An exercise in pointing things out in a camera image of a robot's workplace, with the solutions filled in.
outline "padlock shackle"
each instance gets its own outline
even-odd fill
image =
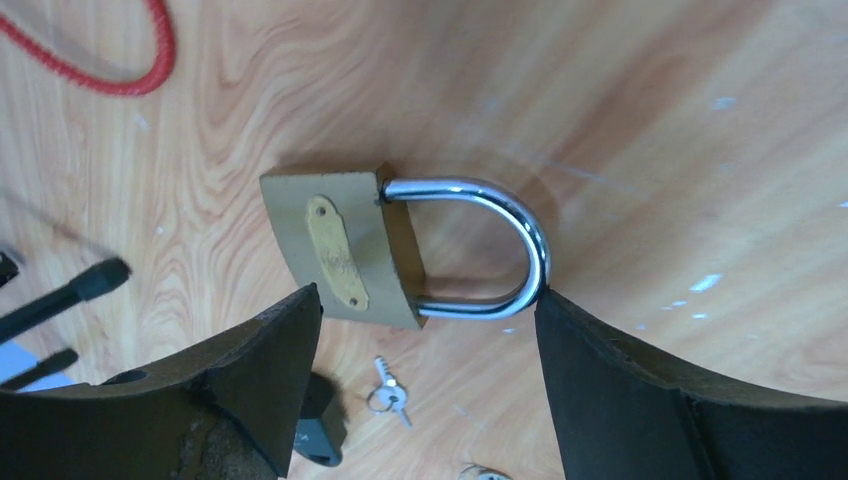
[[[533,212],[510,193],[495,185],[470,178],[395,178],[383,184],[383,198],[391,201],[457,200],[482,205],[503,217],[527,247],[530,268],[524,284],[512,293],[491,300],[445,300],[419,298],[418,314],[425,317],[499,320],[532,305],[548,285],[551,255],[548,240]]]

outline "brass padlock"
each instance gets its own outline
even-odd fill
[[[316,283],[325,315],[421,328],[427,317],[498,320],[532,305],[550,276],[547,239],[520,200],[465,178],[394,178],[370,171],[315,173],[274,169],[260,179],[277,243],[298,285]],[[519,233],[529,258],[525,282],[491,300],[424,296],[424,266],[408,201],[458,200],[501,215]]]

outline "key ring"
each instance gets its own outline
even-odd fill
[[[386,406],[386,408],[384,408],[382,410],[380,410],[379,408],[374,408],[374,407],[371,406],[371,400],[374,399],[374,395],[376,395],[377,392],[380,391],[383,388],[385,388],[385,385],[375,388],[374,391],[369,393],[368,397],[365,399],[365,406],[368,407],[368,410],[371,410],[372,412],[374,412],[376,414],[388,412],[389,410],[392,409],[392,407],[395,405],[395,402],[396,402],[396,400],[390,401],[389,404]]]

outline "wood grain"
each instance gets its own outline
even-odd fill
[[[20,339],[73,345],[75,379],[291,292],[258,177],[322,151],[502,184],[548,231],[552,285],[600,318],[737,378],[848,400],[844,2],[170,4],[177,68],[141,99],[79,90],[0,42],[0,243],[26,258],[0,310],[109,252],[135,271]],[[0,6],[93,72],[152,59],[141,2]],[[434,290],[521,277],[498,219],[410,210]],[[378,354],[410,389],[411,431],[362,404]],[[291,478],[454,478],[469,461],[562,476],[529,313],[423,332],[331,320],[316,365],[343,384],[351,434],[341,467],[299,461]]]

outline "red braided rope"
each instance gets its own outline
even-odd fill
[[[0,14],[0,31],[18,44],[36,61],[67,78],[77,85],[106,95],[122,97],[140,96],[159,88],[171,75],[176,60],[176,39],[165,0],[144,0],[153,20],[156,34],[156,60],[144,76],[129,82],[97,78],[57,57],[16,27],[5,15]]]

